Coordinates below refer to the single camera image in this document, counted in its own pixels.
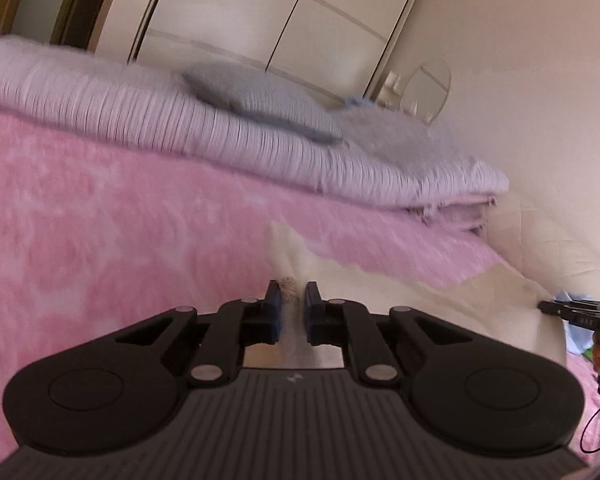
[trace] gray pillow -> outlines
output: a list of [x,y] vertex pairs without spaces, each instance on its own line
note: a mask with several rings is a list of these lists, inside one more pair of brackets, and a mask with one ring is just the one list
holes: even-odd
[[342,133],[331,115],[298,85],[251,66],[201,62],[182,73],[192,92],[216,108],[272,124],[317,142]]

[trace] black wire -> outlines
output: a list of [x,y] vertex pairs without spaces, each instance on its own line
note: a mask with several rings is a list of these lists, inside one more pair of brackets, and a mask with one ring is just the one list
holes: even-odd
[[598,416],[598,414],[600,413],[600,407],[598,408],[598,410],[593,414],[593,416],[589,419],[589,421],[587,422],[587,425],[584,427],[584,430],[582,430],[582,435],[580,436],[580,450],[581,452],[585,453],[585,454],[594,454],[600,451],[600,447],[597,449],[584,449],[584,446],[582,445],[583,441],[584,441],[584,435],[585,433],[587,433],[587,429],[589,428],[589,424],[591,424],[593,422],[593,419],[596,418]]

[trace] bed sheet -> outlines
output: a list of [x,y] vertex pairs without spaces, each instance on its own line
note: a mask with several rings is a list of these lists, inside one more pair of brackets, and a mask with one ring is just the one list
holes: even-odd
[[[179,304],[262,296],[270,222],[317,254],[449,286],[501,258],[478,237],[0,111],[0,400],[28,363]],[[0,460],[15,442],[0,406]]]

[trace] cream fabric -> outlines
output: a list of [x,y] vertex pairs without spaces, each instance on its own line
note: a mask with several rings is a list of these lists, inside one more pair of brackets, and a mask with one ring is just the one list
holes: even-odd
[[339,352],[303,343],[300,298],[306,282],[318,283],[323,298],[346,298],[366,304],[376,314],[395,305],[408,305],[448,322],[493,337],[560,364],[566,360],[562,322],[543,315],[536,305],[550,295],[507,264],[497,264],[480,276],[451,288],[402,282],[359,267],[343,266],[309,251],[291,227],[272,224],[269,256],[276,278],[285,280],[288,302],[283,309],[285,347],[277,347],[272,361],[293,366],[341,366]]
[[550,293],[566,290],[600,300],[600,257],[519,193],[487,208],[480,236],[507,262]]

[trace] white wardrobe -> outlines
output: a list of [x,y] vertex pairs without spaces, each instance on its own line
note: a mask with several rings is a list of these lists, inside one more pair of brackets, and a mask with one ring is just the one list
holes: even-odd
[[337,105],[365,93],[379,75],[412,3],[155,0],[135,54],[140,64],[173,70],[194,60],[247,63]]

